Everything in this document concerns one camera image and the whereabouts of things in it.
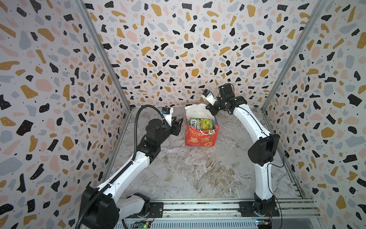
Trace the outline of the yellow green Fox's candy bag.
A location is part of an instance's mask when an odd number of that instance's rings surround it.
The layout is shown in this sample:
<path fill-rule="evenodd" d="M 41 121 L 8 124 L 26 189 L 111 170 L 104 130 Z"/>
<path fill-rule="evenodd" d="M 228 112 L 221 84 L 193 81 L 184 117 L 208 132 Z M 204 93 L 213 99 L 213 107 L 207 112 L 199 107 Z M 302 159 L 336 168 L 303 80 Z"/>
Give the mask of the yellow green Fox's candy bag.
<path fill-rule="evenodd" d="M 215 128 L 213 119 L 191 118 L 189 125 L 197 131 L 210 131 Z"/>

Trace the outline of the red paper bag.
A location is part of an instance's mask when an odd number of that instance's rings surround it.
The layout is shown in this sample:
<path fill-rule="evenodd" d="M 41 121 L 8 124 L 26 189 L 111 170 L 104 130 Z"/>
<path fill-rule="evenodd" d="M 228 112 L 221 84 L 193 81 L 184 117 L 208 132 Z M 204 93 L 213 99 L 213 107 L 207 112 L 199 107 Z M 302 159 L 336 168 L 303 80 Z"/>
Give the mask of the red paper bag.
<path fill-rule="evenodd" d="M 185 145 L 190 147 L 214 147 L 220 127 L 205 104 L 185 108 Z"/>

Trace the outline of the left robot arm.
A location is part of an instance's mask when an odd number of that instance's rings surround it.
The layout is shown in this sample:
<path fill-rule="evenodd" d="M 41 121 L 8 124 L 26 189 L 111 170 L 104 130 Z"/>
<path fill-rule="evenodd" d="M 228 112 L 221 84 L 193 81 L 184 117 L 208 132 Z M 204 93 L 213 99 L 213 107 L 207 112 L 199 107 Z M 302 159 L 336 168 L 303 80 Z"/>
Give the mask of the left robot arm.
<path fill-rule="evenodd" d="M 88 187 L 82 194 L 77 229 L 113 229 L 127 217 L 146 218 L 151 215 L 150 198 L 141 193 L 121 200 L 131 182 L 147 168 L 161 151 L 161 144 L 171 135 L 178 136 L 183 119 L 172 118 L 171 124 L 152 119 L 146 127 L 146 136 L 117 172 L 96 188 Z"/>

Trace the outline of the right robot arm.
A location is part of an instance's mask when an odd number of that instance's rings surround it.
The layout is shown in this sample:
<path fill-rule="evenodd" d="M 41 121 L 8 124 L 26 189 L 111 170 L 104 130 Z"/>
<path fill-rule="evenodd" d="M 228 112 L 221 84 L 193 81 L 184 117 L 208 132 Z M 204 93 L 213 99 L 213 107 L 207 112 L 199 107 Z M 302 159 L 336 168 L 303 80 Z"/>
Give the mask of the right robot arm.
<path fill-rule="evenodd" d="M 204 90 L 202 98 L 209 104 L 206 109 L 212 115 L 219 111 L 227 111 L 234 115 L 249 133 L 253 145 L 248 156 L 254 164 L 255 193 L 251 212 L 258 216 L 266 216 L 276 208 L 276 197 L 272 191 L 271 168 L 277 151 L 279 135 L 272 134 L 255 117 L 247 101 L 236 96 L 232 84 L 226 83 L 219 87 L 219 96 L 215 97 L 210 90 Z"/>

